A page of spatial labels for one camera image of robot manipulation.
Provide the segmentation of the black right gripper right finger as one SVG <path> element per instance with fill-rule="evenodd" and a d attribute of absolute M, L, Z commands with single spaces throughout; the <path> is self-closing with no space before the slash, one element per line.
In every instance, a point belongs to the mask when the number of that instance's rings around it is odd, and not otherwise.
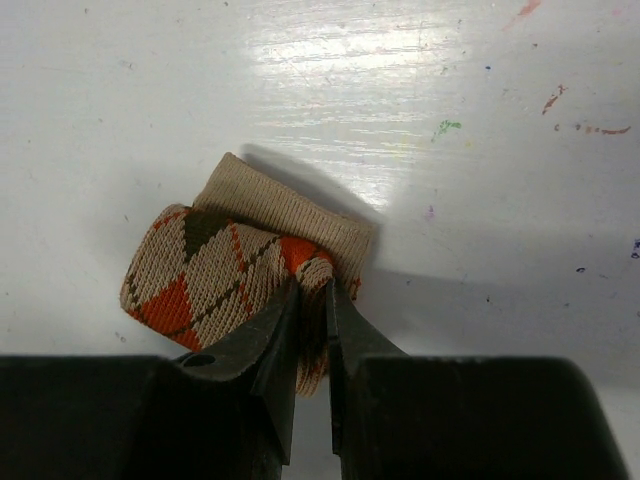
<path fill-rule="evenodd" d="M 333 453 L 340 456 L 346 425 L 347 390 L 351 378 L 367 356 L 406 356 L 364 318 L 339 279 L 326 286 L 328 377 L 330 384 Z"/>

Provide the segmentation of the brown argyle sock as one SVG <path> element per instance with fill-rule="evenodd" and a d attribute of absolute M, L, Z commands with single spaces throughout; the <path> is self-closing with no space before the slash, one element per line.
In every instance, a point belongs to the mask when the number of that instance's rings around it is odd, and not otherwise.
<path fill-rule="evenodd" d="M 296 391 L 310 396 L 328 368 L 326 288 L 350 295 L 374 237 L 371 224 L 333 213 L 233 154 L 189 205 L 165 208 L 145 233 L 120 291 L 122 309 L 200 351 L 261 311 L 295 280 L 301 291 Z"/>

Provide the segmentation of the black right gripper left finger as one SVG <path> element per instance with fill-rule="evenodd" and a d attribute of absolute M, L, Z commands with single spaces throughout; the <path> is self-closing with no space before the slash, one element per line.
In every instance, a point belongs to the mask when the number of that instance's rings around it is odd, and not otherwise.
<path fill-rule="evenodd" d="M 282 465 L 290 461 L 298 367 L 299 285 L 287 280 L 265 307 L 215 344 L 177 363 L 227 391 L 240 419 L 266 437 Z"/>

